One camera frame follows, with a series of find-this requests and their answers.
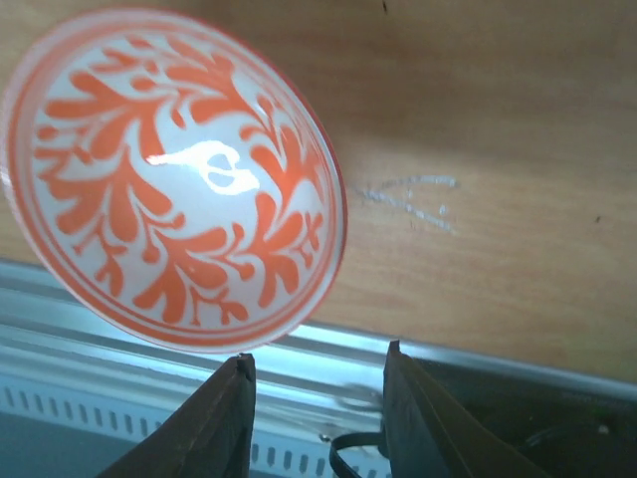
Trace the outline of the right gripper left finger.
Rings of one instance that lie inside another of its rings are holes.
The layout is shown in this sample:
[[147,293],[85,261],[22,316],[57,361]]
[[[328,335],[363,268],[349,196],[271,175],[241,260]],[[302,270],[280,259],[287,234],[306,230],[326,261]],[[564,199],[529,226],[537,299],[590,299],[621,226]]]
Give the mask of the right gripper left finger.
[[250,354],[228,358],[102,477],[247,477],[256,407]]

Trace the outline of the red floral pattern bowl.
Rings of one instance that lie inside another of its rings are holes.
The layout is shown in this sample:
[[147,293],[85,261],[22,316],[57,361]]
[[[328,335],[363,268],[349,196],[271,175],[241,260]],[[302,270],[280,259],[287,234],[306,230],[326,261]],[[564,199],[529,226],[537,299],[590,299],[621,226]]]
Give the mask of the red floral pattern bowl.
[[79,302],[176,350],[287,335],[344,253],[343,178],[306,99],[248,45],[173,12],[90,11],[36,40],[2,98],[1,177]]

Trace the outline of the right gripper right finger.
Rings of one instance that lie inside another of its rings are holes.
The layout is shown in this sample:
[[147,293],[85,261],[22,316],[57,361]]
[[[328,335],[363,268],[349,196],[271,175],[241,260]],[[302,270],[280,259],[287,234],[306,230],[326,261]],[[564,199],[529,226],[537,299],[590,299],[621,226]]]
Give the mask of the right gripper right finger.
[[383,428],[394,477],[545,477],[474,418],[416,359],[389,344]]

